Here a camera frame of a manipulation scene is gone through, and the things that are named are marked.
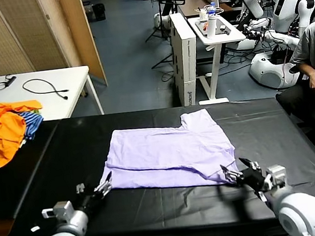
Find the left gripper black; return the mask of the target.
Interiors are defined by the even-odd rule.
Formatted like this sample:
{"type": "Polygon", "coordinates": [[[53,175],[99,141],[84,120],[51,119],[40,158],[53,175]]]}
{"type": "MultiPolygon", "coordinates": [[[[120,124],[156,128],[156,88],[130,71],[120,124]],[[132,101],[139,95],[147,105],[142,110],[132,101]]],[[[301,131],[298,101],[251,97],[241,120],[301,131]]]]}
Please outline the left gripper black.
{"type": "Polygon", "coordinates": [[[77,194],[77,205],[78,210],[82,212],[92,211],[97,207],[98,204],[104,199],[104,197],[112,189],[112,172],[110,171],[104,182],[101,182],[99,186],[94,188],[93,191],[85,191],[86,186],[84,183],[79,183],[76,185],[76,194],[77,194]]]}

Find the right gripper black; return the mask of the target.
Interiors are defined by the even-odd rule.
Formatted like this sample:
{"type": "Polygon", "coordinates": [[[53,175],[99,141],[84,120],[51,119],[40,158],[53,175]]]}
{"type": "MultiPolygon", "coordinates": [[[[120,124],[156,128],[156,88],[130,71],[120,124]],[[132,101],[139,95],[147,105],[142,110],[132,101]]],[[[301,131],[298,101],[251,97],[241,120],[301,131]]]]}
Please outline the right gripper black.
{"type": "Polygon", "coordinates": [[[238,184],[240,186],[247,185],[251,187],[256,194],[266,192],[268,185],[265,183],[265,176],[263,176],[259,163],[242,157],[239,158],[239,161],[249,169],[238,171],[235,163],[231,163],[228,166],[220,165],[225,180],[231,184],[238,184]]]}

